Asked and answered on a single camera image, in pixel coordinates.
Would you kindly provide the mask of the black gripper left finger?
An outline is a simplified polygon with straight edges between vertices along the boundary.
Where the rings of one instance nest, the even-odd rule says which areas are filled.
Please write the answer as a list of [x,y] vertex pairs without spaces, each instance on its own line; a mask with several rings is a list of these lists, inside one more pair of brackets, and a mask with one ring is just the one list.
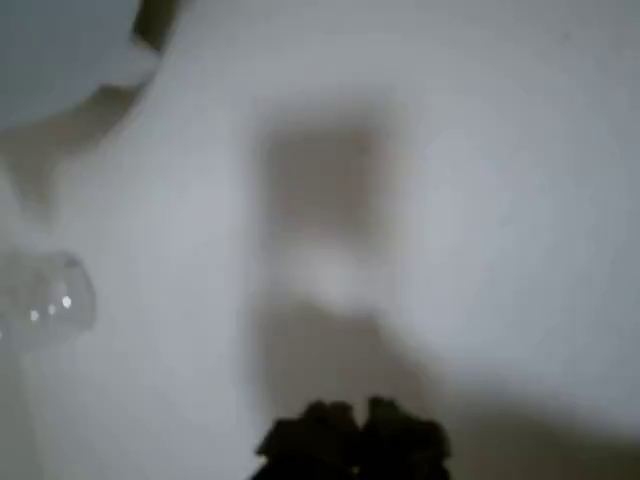
[[355,479],[360,427],[351,404],[314,401],[274,421],[257,447],[259,479]]

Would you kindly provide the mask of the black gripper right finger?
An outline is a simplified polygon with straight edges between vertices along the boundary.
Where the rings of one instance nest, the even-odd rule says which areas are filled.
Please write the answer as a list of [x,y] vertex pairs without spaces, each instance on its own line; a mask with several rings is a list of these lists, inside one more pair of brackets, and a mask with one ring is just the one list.
[[450,441],[440,423],[388,397],[368,400],[360,433],[361,479],[448,479]]

